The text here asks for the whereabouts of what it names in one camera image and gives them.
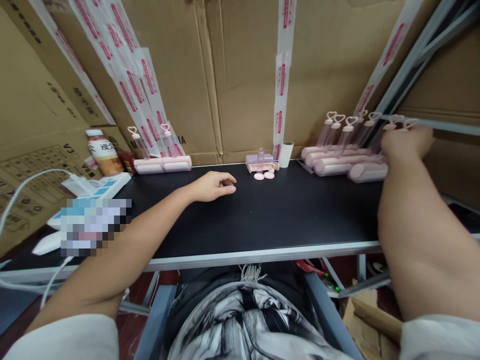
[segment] bottle cap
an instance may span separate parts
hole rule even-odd
[[[103,135],[104,133],[100,129],[88,129],[85,130],[88,136]]]

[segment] plastic bottle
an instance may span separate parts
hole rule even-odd
[[[88,147],[95,158],[101,172],[105,176],[113,176],[124,172],[124,167],[112,143],[107,140],[102,130],[89,129]]]

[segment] hand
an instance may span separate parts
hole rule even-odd
[[[433,130],[417,126],[409,131],[390,130],[381,139],[381,149],[389,159],[423,158],[434,143]]]
[[[211,202],[223,195],[233,194],[237,188],[235,178],[228,172],[209,171],[185,186],[192,202]]]

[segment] white cable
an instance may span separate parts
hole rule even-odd
[[[30,180],[33,180],[35,178],[38,178],[40,175],[43,175],[43,174],[46,174],[46,173],[49,173],[49,172],[54,172],[54,171],[61,171],[61,172],[64,172],[64,173],[67,173],[72,179],[77,179],[78,176],[71,173],[70,171],[67,171],[67,170],[63,170],[63,169],[49,169],[49,170],[45,170],[45,171],[41,171],[33,176],[30,176],[28,179],[24,180],[20,186],[16,189],[15,191],[15,194],[13,194],[13,196],[11,197],[10,201],[8,202],[8,205],[6,206],[5,208],[5,211],[3,212],[2,216],[1,216],[1,220],[0,220],[0,238],[2,236],[2,233],[4,232],[4,228],[5,228],[5,224],[7,223],[7,216],[10,212],[10,210],[12,209],[12,207],[14,206],[14,203],[15,203],[15,200],[17,200],[17,197],[20,195],[20,193],[22,192],[22,189],[27,185],[27,183],[30,181]],[[58,271],[60,271],[63,266],[65,266],[67,263],[64,263],[62,264],[62,266],[59,268]],[[39,289],[43,289],[45,287],[45,285],[20,285],[20,284],[11,284],[11,283],[8,283],[8,282],[5,282],[2,280],[2,278],[0,277],[0,286],[2,286],[3,288],[6,288],[6,289],[12,289],[12,290],[34,290],[34,291],[37,291]]]
[[[45,306],[45,302],[47,301],[47,297],[49,296],[50,287],[54,283],[55,278],[60,273],[60,271],[62,271],[65,265],[67,265],[69,262],[72,261],[73,258],[74,258],[73,256],[68,256],[67,258],[65,258],[65,260],[63,260],[62,264],[58,267],[58,269],[55,271],[55,273],[51,277],[50,281],[48,282],[48,285],[45,288],[43,296],[41,297],[40,309],[43,309]]]

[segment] paper roll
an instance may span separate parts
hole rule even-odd
[[[290,157],[292,156],[292,150],[294,149],[294,143],[291,141],[284,141],[280,146],[280,156],[278,157],[278,165],[281,168],[287,168],[289,166]]]

